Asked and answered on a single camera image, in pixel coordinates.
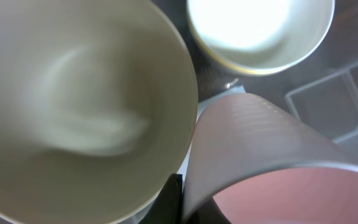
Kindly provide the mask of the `pink plastic cup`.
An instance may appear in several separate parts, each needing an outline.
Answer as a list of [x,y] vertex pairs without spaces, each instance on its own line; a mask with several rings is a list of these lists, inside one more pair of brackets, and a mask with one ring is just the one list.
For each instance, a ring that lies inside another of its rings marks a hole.
[[257,95],[225,96],[197,121],[183,221],[211,198],[231,223],[358,223],[358,159]]

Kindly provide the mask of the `beige large bowl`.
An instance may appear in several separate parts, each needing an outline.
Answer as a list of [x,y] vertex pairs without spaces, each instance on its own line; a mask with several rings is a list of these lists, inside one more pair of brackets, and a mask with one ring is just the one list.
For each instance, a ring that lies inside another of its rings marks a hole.
[[192,59],[151,1],[0,0],[0,217],[119,223],[179,171]]

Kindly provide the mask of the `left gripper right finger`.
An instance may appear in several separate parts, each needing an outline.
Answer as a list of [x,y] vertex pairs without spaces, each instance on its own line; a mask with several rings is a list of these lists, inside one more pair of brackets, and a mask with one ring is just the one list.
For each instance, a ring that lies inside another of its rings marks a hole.
[[213,198],[200,206],[185,224],[231,224]]

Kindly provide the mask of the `white small bowl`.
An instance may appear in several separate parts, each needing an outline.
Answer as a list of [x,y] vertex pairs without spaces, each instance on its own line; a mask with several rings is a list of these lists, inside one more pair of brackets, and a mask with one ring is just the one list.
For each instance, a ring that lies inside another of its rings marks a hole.
[[187,0],[203,42],[219,57],[282,71],[309,57],[326,37],[335,0]]

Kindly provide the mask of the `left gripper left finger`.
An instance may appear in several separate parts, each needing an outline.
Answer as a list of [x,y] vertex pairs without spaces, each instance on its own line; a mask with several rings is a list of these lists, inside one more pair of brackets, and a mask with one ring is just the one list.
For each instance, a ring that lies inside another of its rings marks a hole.
[[183,206],[183,177],[171,174],[139,224],[179,224]]

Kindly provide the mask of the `yellow small bowl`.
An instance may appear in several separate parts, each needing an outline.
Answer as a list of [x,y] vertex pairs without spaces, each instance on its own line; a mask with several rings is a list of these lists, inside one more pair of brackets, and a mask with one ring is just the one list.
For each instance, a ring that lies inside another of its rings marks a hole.
[[272,68],[272,69],[256,69],[256,68],[247,68],[235,63],[232,63],[228,60],[225,60],[219,57],[216,53],[214,53],[201,39],[200,35],[197,33],[193,21],[189,14],[186,15],[188,21],[189,30],[197,43],[198,47],[205,54],[208,60],[212,61],[218,67],[223,68],[224,70],[229,70],[233,73],[245,76],[266,76],[273,75],[281,72],[280,68]]

